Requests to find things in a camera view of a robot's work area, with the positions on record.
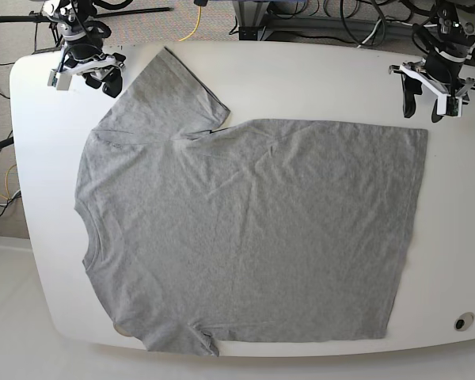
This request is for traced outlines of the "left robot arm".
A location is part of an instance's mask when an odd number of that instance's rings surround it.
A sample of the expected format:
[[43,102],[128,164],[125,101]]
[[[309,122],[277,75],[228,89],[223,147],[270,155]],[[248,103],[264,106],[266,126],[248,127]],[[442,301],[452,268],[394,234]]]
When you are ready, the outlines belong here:
[[464,64],[475,61],[475,1],[435,1],[430,10],[416,7],[410,1],[403,5],[413,13],[434,22],[436,33],[427,24],[412,26],[412,41],[420,42],[424,53],[418,62],[392,65],[389,72],[401,76],[403,116],[416,112],[416,97],[429,89],[435,96],[431,121],[443,117],[460,117],[462,108],[470,102],[469,93],[475,92],[474,78],[460,78]]

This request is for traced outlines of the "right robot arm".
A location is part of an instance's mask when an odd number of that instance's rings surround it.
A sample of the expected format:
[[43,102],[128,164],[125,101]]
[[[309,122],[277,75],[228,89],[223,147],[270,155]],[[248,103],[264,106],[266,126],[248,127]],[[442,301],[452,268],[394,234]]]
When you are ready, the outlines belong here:
[[122,71],[126,57],[120,53],[106,53],[104,40],[111,29],[97,19],[97,10],[117,11],[131,3],[112,4],[106,1],[46,1],[42,12],[49,21],[60,27],[60,60],[49,74],[47,85],[68,90],[74,76],[85,84],[101,89],[116,98],[123,89]]

